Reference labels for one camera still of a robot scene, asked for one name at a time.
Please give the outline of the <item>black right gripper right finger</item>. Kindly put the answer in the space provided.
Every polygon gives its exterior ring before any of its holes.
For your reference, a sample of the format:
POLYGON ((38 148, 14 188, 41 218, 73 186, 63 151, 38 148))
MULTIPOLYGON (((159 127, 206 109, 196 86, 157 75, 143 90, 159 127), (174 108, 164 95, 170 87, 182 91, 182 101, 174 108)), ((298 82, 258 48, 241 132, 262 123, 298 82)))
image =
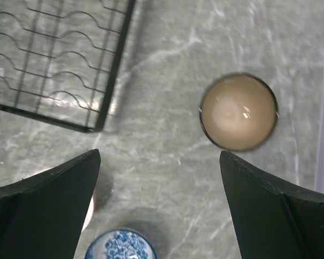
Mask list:
POLYGON ((242 258, 324 258, 324 194, 229 151, 219 163, 242 258))

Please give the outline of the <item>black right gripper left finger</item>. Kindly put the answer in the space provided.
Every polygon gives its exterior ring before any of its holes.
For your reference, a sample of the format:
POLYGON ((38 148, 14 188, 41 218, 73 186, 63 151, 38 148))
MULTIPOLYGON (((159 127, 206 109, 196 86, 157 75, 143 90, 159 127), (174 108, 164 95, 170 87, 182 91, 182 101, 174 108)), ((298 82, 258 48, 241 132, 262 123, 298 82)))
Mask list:
POLYGON ((92 149, 0 187, 0 258, 73 258, 100 163, 92 149))

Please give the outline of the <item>blue white patterned bowl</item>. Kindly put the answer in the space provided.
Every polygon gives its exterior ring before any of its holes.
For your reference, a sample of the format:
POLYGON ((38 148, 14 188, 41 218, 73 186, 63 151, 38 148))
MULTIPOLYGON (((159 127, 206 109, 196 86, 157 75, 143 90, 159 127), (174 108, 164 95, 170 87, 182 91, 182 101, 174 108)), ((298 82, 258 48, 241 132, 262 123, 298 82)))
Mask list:
POLYGON ((114 229, 99 235, 88 247, 85 259, 157 259, 150 242, 130 229, 114 229))

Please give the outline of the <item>black wire dish rack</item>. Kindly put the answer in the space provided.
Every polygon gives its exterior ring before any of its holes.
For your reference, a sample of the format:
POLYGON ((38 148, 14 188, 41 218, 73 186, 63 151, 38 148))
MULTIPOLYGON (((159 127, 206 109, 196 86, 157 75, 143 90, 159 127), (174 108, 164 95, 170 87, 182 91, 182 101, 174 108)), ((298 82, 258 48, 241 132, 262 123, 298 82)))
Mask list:
POLYGON ((98 132, 135 1, 0 1, 0 110, 98 132))

